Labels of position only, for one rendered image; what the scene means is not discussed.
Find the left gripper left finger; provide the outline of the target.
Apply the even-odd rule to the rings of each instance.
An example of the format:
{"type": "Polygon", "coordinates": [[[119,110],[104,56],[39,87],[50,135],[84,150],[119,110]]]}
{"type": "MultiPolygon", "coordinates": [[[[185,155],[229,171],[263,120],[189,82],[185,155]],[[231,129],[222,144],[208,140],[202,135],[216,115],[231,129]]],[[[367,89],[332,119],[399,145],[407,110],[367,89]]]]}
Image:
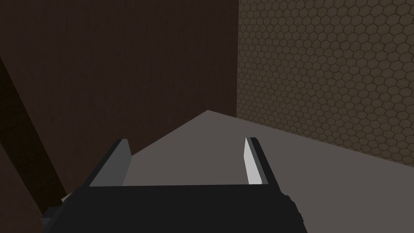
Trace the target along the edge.
{"type": "Polygon", "coordinates": [[[122,186],[132,160],[127,139],[117,139],[83,183],[89,186],[122,186]]]}

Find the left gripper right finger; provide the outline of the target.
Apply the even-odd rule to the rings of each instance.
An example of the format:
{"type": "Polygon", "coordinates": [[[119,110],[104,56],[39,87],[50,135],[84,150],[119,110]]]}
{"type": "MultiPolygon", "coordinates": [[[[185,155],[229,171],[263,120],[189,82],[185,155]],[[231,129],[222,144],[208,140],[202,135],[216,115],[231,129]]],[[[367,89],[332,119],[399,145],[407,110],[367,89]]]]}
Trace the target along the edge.
{"type": "Polygon", "coordinates": [[[248,184],[278,185],[265,153],[255,137],[245,139],[243,153],[248,184]]]}

